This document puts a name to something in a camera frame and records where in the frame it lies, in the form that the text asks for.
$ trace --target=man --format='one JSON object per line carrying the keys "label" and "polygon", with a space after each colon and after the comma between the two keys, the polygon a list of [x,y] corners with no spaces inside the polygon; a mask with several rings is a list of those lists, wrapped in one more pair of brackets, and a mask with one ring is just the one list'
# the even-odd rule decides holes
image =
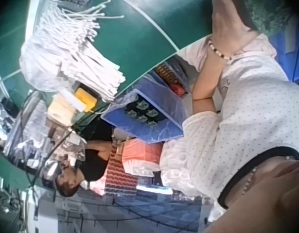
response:
{"label": "man", "polygon": [[63,197],[73,196],[84,180],[99,180],[105,173],[112,145],[112,126],[107,122],[93,120],[82,131],[83,138],[88,142],[86,160],[78,167],[71,167],[67,160],[61,164],[61,173],[55,178],[56,190]]}

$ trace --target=blue plastic tray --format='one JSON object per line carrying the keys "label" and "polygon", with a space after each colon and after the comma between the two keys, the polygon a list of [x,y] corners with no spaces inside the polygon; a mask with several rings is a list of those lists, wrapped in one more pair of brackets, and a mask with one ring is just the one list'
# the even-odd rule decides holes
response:
{"label": "blue plastic tray", "polygon": [[[137,137],[147,143],[156,143],[183,136],[182,123],[186,119],[185,110],[180,97],[175,95],[157,75],[153,78],[143,77],[131,87],[129,92],[111,104],[109,110],[101,118],[108,123],[125,131],[128,135]],[[125,100],[133,99],[136,94],[141,95],[167,119],[158,122],[155,128],[146,123],[139,122],[125,111]]]}

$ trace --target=white cable bundle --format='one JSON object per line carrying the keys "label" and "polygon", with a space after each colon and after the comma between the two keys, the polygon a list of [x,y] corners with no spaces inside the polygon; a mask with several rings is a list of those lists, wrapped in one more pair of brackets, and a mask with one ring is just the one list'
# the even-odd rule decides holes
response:
{"label": "white cable bundle", "polygon": [[77,13],[52,4],[43,13],[35,33],[22,46],[19,62],[26,81],[47,92],[70,88],[79,81],[98,92],[103,100],[114,100],[125,77],[118,71],[118,65],[91,44],[100,28],[98,18],[123,17],[106,17],[101,13],[109,2]]}

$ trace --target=beaded bracelet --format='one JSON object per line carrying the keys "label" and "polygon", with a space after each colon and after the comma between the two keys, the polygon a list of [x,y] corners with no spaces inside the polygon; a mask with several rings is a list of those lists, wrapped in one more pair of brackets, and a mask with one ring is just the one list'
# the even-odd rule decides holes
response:
{"label": "beaded bracelet", "polygon": [[221,58],[225,59],[225,60],[228,60],[230,61],[231,60],[231,57],[228,57],[228,56],[225,56],[224,54],[222,54],[220,51],[217,50],[216,47],[214,47],[213,43],[212,43],[212,40],[209,40],[209,47],[218,55],[220,56]]}

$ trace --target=black t-shirt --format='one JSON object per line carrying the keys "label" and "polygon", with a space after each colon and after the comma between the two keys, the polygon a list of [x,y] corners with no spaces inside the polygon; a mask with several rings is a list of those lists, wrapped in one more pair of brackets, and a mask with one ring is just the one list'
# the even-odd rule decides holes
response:
{"label": "black t-shirt", "polygon": [[108,161],[101,159],[96,150],[86,150],[86,160],[79,166],[85,180],[99,180],[105,173]]}
{"label": "black t-shirt", "polygon": [[[112,126],[102,119],[94,119],[81,132],[86,141],[101,140],[112,141]],[[86,150],[86,160],[79,165],[86,181],[97,181],[105,173],[108,161],[98,156],[97,150]]]}

